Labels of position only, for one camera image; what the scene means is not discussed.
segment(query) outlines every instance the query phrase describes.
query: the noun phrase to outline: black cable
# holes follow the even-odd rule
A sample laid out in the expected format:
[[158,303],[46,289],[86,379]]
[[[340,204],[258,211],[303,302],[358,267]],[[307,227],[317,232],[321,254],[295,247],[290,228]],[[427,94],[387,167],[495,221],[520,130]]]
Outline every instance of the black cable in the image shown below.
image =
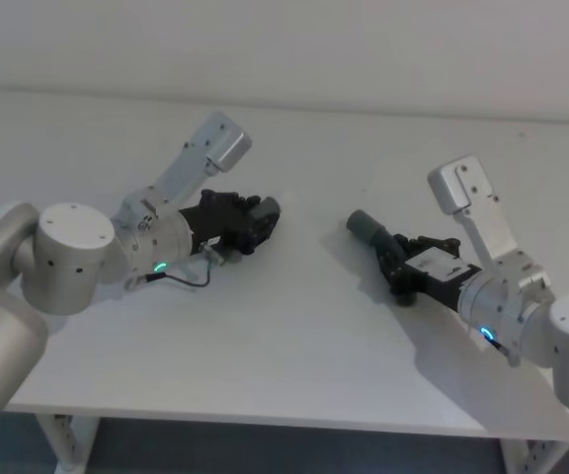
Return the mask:
[[166,272],[147,274],[144,277],[146,278],[147,283],[151,283],[152,281],[157,281],[158,279],[167,278],[171,279],[172,281],[182,283],[186,286],[191,286],[192,288],[205,288],[206,286],[209,285],[211,269],[212,269],[212,261],[207,261],[206,277],[203,283],[195,283],[194,281],[189,281],[187,279],[179,278],[178,276],[168,275]]

